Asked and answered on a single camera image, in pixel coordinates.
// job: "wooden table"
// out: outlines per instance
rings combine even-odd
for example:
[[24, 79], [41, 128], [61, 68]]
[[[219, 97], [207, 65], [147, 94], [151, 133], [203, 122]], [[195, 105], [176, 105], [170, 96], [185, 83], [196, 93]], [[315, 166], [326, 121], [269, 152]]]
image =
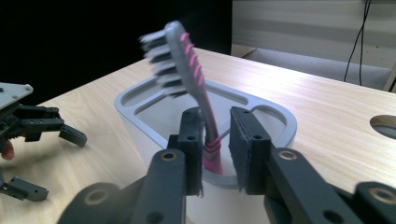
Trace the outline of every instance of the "wooden table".
[[[273, 101], [294, 114], [298, 129], [290, 147], [302, 152], [325, 180], [350, 192], [361, 181], [396, 187], [396, 140], [370, 126], [374, 116], [396, 115], [395, 94], [196, 51], [207, 79]], [[0, 161], [5, 180], [17, 175], [48, 189], [49, 197], [32, 203], [0, 195], [0, 223], [56, 223], [83, 188], [111, 182], [122, 189], [145, 175], [147, 169], [113, 102], [121, 91], [152, 76], [150, 69], [143, 60], [43, 104], [59, 107], [66, 124], [87, 134], [87, 145], [76, 147], [58, 133], [43, 133], [33, 143], [12, 140], [16, 158]]]

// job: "white wall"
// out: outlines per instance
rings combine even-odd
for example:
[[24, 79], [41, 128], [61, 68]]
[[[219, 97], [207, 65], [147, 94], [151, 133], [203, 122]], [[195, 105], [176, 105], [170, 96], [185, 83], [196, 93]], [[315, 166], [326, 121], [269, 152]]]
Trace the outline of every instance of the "white wall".
[[[396, 62], [396, 1], [370, 6], [363, 63]], [[347, 62], [363, 21], [364, 0], [233, 1], [233, 44]], [[358, 63], [360, 41], [352, 62]]]

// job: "black cable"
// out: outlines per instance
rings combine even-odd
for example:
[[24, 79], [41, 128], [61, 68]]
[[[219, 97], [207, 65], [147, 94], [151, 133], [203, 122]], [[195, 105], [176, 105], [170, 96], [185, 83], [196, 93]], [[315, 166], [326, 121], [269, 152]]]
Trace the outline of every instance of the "black cable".
[[[369, 14], [370, 5], [371, 5], [371, 0], [366, 0], [366, 3], [365, 3], [365, 5], [364, 5], [363, 24], [361, 25], [361, 29], [359, 30], [359, 33], [358, 33], [358, 35], [356, 36], [355, 44], [353, 45], [352, 53], [350, 54], [349, 60], [348, 60], [348, 62], [347, 62], [347, 65], [346, 65], [346, 74], [344, 75], [344, 81], [347, 81], [347, 71], [348, 71], [349, 64], [350, 64], [350, 61], [351, 61], [351, 59], [352, 59], [353, 53], [355, 52], [355, 48], [356, 48], [356, 45], [357, 45], [357, 43], [358, 43], [358, 40], [359, 40], [359, 36], [360, 36], [360, 35], [361, 35], [361, 61], [362, 61], [364, 24], [366, 23], [367, 16], [368, 16], [368, 14]], [[360, 81], [360, 84], [361, 84], [361, 62], [360, 62], [360, 69], [359, 69], [359, 81]]]

